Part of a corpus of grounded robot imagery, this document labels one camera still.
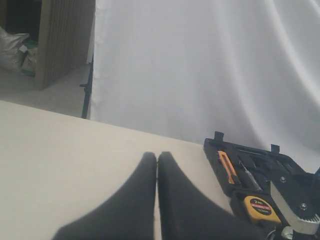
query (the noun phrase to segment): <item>wooden panel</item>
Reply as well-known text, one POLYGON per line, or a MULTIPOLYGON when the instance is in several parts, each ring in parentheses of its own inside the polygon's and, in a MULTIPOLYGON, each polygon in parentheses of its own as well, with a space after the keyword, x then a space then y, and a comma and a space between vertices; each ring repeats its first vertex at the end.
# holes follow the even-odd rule
POLYGON ((43 0, 36 83, 49 86, 85 65, 95 0, 43 0))
POLYGON ((7 0, 0 0, 0 27, 6 28, 7 0))

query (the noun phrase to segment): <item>white curtain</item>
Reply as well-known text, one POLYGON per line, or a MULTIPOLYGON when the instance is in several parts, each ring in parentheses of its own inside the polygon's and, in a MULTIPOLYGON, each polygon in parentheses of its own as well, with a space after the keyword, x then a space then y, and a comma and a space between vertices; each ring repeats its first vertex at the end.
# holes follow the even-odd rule
POLYGON ((320 0, 96 0, 94 64, 94 121, 320 167, 320 0))

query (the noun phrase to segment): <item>white bag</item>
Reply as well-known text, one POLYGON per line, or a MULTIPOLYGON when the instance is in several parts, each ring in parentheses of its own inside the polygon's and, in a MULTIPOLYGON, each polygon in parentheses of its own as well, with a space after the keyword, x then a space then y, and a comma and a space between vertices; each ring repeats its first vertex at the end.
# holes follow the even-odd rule
POLYGON ((0 27, 0 68, 20 72, 24 53, 19 50, 28 33, 9 34, 0 27))

